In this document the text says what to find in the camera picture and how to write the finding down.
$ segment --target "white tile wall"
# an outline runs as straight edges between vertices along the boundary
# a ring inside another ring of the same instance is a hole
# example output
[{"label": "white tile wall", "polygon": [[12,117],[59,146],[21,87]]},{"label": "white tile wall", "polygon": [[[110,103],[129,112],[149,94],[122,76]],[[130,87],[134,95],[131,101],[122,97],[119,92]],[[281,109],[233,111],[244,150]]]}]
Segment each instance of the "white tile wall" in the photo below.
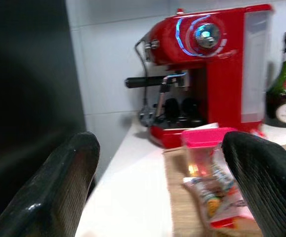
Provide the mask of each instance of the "white tile wall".
[{"label": "white tile wall", "polygon": [[76,0],[80,25],[168,15],[167,0]]},{"label": "white tile wall", "polygon": [[[281,63],[286,31],[286,0],[66,0],[80,80],[87,129],[101,144],[98,177],[129,128],[129,116],[141,107],[142,89],[127,89],[127,77],[141,76],[134,44],[166,16],[182,7],[186,12],[271,3],[275,8],[271,29],[272,78]],[[164,68],[153,68],[163,75]],[[151,104],[156,88],[150,89]]]}]

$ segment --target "pink container lid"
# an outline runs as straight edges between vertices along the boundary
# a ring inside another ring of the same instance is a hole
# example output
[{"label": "pink container lid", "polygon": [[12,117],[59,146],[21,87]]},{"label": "pink container lid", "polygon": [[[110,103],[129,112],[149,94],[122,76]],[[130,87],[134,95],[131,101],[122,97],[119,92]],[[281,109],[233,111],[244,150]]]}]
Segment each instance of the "pink container lid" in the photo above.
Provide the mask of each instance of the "pink container lid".
[{"label": "pink container lid", "polygon": [[223,141],[227,132],[237,131],[232,127],[221,127],[201,130],[185,130],[181,134],[183,143],[187,148],[215,147]]}]

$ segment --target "red espresso machine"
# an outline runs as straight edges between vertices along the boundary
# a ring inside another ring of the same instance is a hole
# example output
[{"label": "red espresso machine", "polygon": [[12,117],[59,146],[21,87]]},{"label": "red espresso machine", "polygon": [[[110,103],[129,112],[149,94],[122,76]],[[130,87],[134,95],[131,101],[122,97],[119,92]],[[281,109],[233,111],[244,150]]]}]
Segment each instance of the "red espresso machine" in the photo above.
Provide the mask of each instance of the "red espresso machine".
[{"label": "red espresso machine", "polygon": [[[271,15],[268,4],[188,14],[179,9],[136,44],[139,54],[137,46],[144,43],[145,59],[139,56],[145,77],[128,78],[125,84],[143,86],[145,92],[160,85],[158,103],[149,108],[145,93],[139,114],[152,140],[178,147],[183,130],[213,122],[248,132],[258,128],[264,116]],[[148,77],[145,61],[167,65],[175,73]],[[188,88],[181,106],[164,100],[174,84]]]}]

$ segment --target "food package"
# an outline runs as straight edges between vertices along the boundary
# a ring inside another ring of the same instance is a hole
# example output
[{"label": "food package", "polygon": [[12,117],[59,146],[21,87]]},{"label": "food package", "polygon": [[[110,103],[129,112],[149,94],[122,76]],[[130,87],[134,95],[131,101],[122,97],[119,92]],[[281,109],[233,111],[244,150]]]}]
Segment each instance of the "food package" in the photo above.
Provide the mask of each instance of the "food package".
[{"label": "food package", "polygon": [[197,197],[201,218],[208,228],[260,233],[247,203],[217,145],[209,157],[206,176],[187,177],[183,183]]}]

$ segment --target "white countertop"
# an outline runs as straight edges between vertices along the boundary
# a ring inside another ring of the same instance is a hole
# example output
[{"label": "white countertop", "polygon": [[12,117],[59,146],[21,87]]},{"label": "white countertop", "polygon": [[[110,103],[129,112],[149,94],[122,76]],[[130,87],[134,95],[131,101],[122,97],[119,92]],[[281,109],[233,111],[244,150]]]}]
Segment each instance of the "white countertop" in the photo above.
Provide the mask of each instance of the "white countertop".
[{"label": "white countertop", "polygon": [[[262,126],[286,144],[286,128]],[[89,198],[75,237],[170,237],[172,219],[163,149],[136,119]]]}]

